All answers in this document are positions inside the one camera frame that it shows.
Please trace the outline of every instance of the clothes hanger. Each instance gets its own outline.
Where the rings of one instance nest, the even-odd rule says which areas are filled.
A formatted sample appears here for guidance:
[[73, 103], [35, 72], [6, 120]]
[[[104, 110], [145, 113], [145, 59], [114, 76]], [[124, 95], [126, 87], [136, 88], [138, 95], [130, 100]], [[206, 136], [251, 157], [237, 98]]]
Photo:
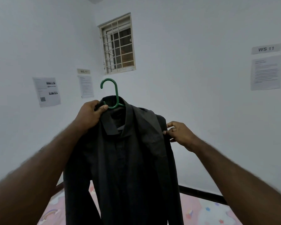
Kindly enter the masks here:
[[113, 79], [106, 78], [106, 79], [102, 80], [102, 82], [101, 82], [101, 85], [100, 85], [101, 89], [103, 89], [103, 84], [104, 84], [105, 81], [111, 81], [114, 84], [114, 87], [116, 89], [116, 105], [114, 105], [112, 107], [108, 107], [108, 109], [115, 109], [118, 106], [125, 107], [125, 105], [120, 103], [119, 94], [118, 94], [118, 85], [116, 84], [116, 82]]

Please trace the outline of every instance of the pink patterned sheet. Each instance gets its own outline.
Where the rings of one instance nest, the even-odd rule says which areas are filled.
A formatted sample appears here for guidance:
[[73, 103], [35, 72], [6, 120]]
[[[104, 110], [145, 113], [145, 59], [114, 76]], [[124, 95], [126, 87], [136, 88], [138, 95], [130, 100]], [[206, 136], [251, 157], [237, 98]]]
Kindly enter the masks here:
[[[92, 182], [89, 191], [100, 212]], [[184, 225], [242, 225], [229, 206], [182, 193], [180, 198]], [[64, 192], [49, 202], [38, 224], [66, 225]]]

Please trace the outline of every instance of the window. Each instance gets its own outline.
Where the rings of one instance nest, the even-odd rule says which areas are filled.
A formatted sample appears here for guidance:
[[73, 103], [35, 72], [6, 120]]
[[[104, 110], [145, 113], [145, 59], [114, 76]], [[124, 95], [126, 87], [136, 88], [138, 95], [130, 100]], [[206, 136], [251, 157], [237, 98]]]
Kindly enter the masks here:
[[100, 26], [105, 74], [135, 70], [131, 14]]

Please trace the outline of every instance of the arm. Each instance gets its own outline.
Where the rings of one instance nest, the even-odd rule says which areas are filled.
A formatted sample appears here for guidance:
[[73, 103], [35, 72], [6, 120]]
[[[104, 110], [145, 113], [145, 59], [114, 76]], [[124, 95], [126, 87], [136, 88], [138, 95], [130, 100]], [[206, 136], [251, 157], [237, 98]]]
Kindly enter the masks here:
[[183, 123], [168, 123], [171, 142], [195, 153], [243, 225], [281, 224], [281, 194], [195, 136]]
[[98, 103], [85, 103], [65, 130], [0, 181], [0, 225], [38, 223], [77, 141], [108, 108], [94, 111]]

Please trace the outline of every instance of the paper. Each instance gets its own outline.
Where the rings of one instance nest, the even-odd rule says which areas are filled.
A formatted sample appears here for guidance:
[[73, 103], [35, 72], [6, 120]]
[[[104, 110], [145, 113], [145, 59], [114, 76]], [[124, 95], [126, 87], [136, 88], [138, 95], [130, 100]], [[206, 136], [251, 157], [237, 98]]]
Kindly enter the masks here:
[[92, 78], [90, 76], [78, 76], [78, 78], [81, 98], [94, 97]]
[[281, 88], [281, 55], [252, 60], [251, 90]]
[[265, 46], [255, 46], [252, 48], [251, 54], [262, 54], [269, 52], [277, 52], [281, 50], [281, 43]]
[[53, 77], [33, 77], [40, 107], [55, 106], [60, 104], [60, 95], [57, 83]]
[[78, 74], [90, 74], [90, 70], [85, 69], [77, 69]]

